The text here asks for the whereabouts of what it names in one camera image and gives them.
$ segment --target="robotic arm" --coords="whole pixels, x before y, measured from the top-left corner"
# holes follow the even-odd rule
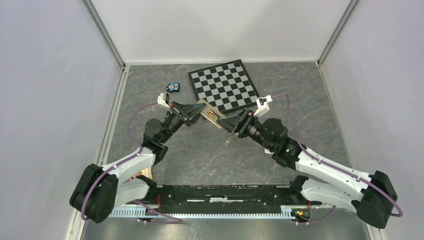
[[[328,203],[356,213],[364,222],[374,227],[385,228],[394,206],[366,183],[335,170],[327,164],[322,164],[321,161],[331,163],[340,169],[360,176],[378,186],[396,201],[398,196],[388,176],[380,171],[371,175],[367,172],[351,169],[320,156],[303,145],[303,148],[309,154],[317,157],[319,161],[312,159],[294,139],[288,137],[288,129],[283,126],[280,119],[269,118],[260,123],[259,117],[269,111],[268,103],[270,102],[272,102],[270,95],[260,97],[256,100],[258,105],[256,112],[245,108],[237,116],[226,118],[216,108],[202,100],[197,104],[172,102],[169,105],[169,96],[162,93],[158,97],[158,104],[170,110],[170,112],[167,113],[163,122],[154,118],[146,123],[141,151],[138,148],[128,156],[102,167],[95,164],[89,165],[72,194],[69,201],[70,205],[81,211],[89,188],[101,174],[104,174],[111,167],[113,167],[113,170],[104,175],[87,198],[84,214],[89,219],[95,223],[100,223],[109,216],[115,207],[137,199],[154,199],[157,191],[164,191],[166,187],[158,188],[155,182],[144,176],[138,176],[130,182],[125,181],[141,169],[159,163],[168,150],[164,143],[183,124],[192,126],[203,116],[218,128],[224,128],[239,138],[251,138],[263,146],[266,151],[272,153],[272,159],[282,167],[311,174],[327,182],[318,182],[306,176],[298,176],[290,184],[290,193],[284,193],[291,198],[285,203],[292,202],[299,205],[308,201]],[[135,157],[119,164],[130,156]],[[272,189],[274,189],[272,191],[282,191],[278,187]]]

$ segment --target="checkerboard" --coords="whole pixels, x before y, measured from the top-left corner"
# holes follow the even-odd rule
[[[259,97],[241,60],[188,73],[197,100],[205,99],[225,114],[256,104]]]

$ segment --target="floor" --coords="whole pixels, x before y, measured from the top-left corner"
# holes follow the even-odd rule
[[[131,66],[108,162],[133,152],[137,145],[127,136],[127,123],[142,105],[155,102],[166,84],[180,83],[181,91],[171,93],[171,101],[196,102],[188,72],[213,64],[175,64]],[[325,85],[314,62],[246,63],[246,70],[261,96],[289,92],[292,98],[291,121],[302,142],[317,153],[349,166],[347,153],[330,105]],[[166,113],[156,105],[139,113],[130,131],[143,139],[146,121],[163,120]],[[270,105],[266,118],[286,120],[286,100],[282,97]],[[230,134],[200,119],[192,127],[182,126],[168,141],[165,158],[152,168],[158,184],[288,184],[301,173],[277,165],[264,149],[249,138],[234,138],[223,146]],[[312,218],[326,214],[314,211]],[[133,219],[108,218],[101,224],[85,225],[82,239],[369,239],[366,225],[343,209],[323,223],[294,227],[284,220],[205,220],[186,219],[183,225],[137,225]]]

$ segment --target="small blue object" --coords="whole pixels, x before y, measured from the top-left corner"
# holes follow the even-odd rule
[[[180,84],[171,82],[170,84],[168,84],[166,86],[166,91],[170,92],[170,93],[179,92],[180,91]]]

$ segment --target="white wall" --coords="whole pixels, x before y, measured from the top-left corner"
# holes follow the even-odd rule
[[[359,2],[323,64],[355,166],[387,173],[398,193],[390,240],[423,235],[423,13],[422,0]]]
[[[0,6],[0,239],[64,239],[120,68],[79,0]]]
[[[92,0],[124,61],[316,60],[349,0]]]

